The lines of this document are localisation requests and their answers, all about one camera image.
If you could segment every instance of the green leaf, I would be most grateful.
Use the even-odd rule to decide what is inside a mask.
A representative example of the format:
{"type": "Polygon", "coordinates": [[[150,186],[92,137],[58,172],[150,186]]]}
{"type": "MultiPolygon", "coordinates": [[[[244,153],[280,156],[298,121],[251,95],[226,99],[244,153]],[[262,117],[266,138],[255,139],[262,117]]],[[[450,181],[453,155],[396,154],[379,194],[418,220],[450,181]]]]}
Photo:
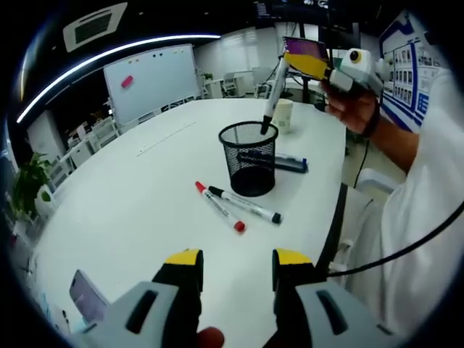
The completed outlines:
{"type": "Polygon", "coordinates": [[[47,192],[42,192],[42,200],[44,202],[50,202],[51,201],[51,198],[50,198],[50,195],[47,193],[47,192]]]}

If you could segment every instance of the smartphone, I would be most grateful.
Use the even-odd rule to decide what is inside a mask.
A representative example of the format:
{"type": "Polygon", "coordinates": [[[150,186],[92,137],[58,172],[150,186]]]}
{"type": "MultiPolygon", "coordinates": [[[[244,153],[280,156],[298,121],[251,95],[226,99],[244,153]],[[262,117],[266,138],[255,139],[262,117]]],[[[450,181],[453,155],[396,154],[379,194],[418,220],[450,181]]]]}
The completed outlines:
{"type": "Polygon", "coordinates": [[[70,287],[70,296],[86,323],[103,319],[109,302],[82,270],[75,272],[70,287]]]}

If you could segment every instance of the fluorescent light strip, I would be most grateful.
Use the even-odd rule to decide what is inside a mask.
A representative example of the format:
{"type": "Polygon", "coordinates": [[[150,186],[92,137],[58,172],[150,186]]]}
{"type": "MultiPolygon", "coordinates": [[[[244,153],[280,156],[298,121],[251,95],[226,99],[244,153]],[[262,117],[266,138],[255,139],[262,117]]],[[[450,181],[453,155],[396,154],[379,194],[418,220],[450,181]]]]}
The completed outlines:
{"type": "Polygon", "coordinates": [[[45,94],[47,94],[53,87],[55,87],[58,83],[63,81],[65,78],[71,76],[73,73],[78,71],[79,69],[82,69],[86,65],[89,65],[93,62],[96,62],[97,60],[109,56],[110,54],[122,51],[124,49],[129,49],[131,47],[136,47],[144,44],[152,44],[154,42],[161,42],[161,41],[170,41],[170,40],[184,40],[184,39],[189,39],[189,38],[220,38],[219,35],[176,35],[176,36],[165,36],[162,38],[149,38],[146,40],[142,41],[137,41],[133,43],[128,43],[126,45],[122,45],[119,47],[116,47],[115,49],[110,49],[109,51],[103,52],[101,54],[96,55],[95,57],[92,57],[90,59],[87,59],[86,61],[80,63],[79,65],[76,65],[75,67],[69,69],[67,72],[65,72],[63,75],[59,76],[55,81],[50,83],[45,89],[37,95],[36,98],[24,109],[24,111],[21,113],[21,115],[17,118],[16,123],[19,123],[22,121],[22,119],[26,116],[26,114],[38,103],[39,100],[41,100],[45,94]]]}

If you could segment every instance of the white shirt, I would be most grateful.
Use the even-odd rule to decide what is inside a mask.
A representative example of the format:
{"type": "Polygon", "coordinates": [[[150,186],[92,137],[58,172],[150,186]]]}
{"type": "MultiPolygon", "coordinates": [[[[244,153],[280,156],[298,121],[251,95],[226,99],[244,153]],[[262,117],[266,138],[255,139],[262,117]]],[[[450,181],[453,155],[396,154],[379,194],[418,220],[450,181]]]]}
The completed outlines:
{"type": "MultiPolygon", "coordinates": [[[[464,97],[449,70],[431,87],[418,153],[406,181],[381,216],[382,257],[430,233],[464,201],[464,97]]],[[[436,238],[383,266],[383,315],[388,327],[411,334],[438,305],[464,251],[464,216],[436,238]]]]}

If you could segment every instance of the whiteboard marker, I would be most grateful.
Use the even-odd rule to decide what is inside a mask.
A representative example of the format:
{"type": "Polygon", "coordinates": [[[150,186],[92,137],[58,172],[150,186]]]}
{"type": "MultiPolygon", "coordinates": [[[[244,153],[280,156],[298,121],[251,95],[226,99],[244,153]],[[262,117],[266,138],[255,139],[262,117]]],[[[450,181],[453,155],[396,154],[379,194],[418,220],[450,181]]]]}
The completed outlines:
{"type": "Polygon", "coordinates": [[[260,216],[261,218],[265,218],[266,220],[269,220],[272,223],[279,224],[282,221],[282,216],[278,212],[271,212],[263,207],[260,207],[255,203],[247,201],[235,194],[221,190],[220,188],[214,186],[210,186],[208,189],[215,196],[218,196],[230,202],[231,204],[246,210],[247,212],[252,212],[253,214],[260,216]]]}
{"type": "Polygon", "coordinates": [[[227,209],[217,201],[217,199],[206,189],[206,187],[203,186],[202,183],[197,181],[195,186],[202,196],[223,216],[224,220],[227,221],[233,229],[239,233],[245,232],[245,224],[227,211],[227,209]]]}

